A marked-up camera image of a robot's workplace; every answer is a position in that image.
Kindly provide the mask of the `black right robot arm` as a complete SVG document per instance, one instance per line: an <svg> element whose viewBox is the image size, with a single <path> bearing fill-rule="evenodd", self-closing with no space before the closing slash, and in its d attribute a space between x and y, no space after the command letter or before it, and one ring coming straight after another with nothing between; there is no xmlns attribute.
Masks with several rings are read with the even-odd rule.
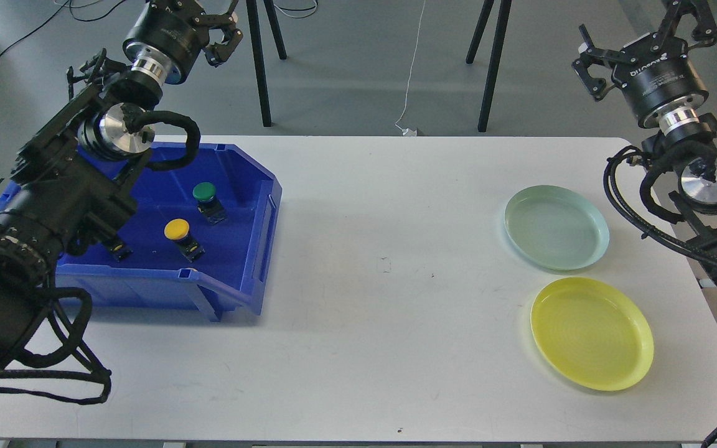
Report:
<svg viewBox="0 0 717 448"><path fill-rule="evenodd" d="M700 220L717 215L717 119L698 113L709 93L688 57L692 49L717 43L717 25L706 1L663 5L658 29L621 49L597 47L580 25L583 43L572 68L594 100L619 89L637 125L655 130L640 147L629 145L609 157L603 173L606 198L643 238L699 262L717 289L717 228ZM623 162L645 168L639 187L645 209L674 225L685 222L694 238L672 237L635 212L617 186Z"/></svg>

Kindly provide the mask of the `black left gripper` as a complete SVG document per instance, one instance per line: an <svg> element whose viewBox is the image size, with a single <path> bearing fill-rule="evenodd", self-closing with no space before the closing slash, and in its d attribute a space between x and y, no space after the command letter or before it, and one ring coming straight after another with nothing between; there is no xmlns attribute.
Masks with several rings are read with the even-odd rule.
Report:
<svg viewBox="0 0 717 448"><path fill-rule="evenodd" d="M238 3L230 1L225 12L209 14L199 1L148 1L125 38L123 51L133 62L141 49L156 49L171 61L165 82L182 84L203 49L212 67L227 63L236 51L243 33L228 27L236 23L233 13ZM210 43L210 29L223 29L221 42Z"/></svg>

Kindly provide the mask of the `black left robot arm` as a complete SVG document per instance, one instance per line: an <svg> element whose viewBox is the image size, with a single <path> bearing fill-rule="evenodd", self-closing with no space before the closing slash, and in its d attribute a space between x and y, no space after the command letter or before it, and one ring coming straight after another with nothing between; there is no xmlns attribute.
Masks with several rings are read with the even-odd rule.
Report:
<svg viewBox="0 0 717 448"><path fill-rule="evenodd" d="M162 86L185 82L199 54L219 66L241 42L231 2L208 14L197 1L148 1L123 42L129 63L105 50L80 69L85 87L18 151L11 179L20 188L0 210L0 380L75 380L100 385L97 396L65 403L104 403L111 372L83 342L92 313L81 287L58 287L63 255L98 242L128 255L118 231L136 213L131 190L144 169L187 167L201 131L188 116L156 109ZM22 394L3 388L0 394Z"/></svg>

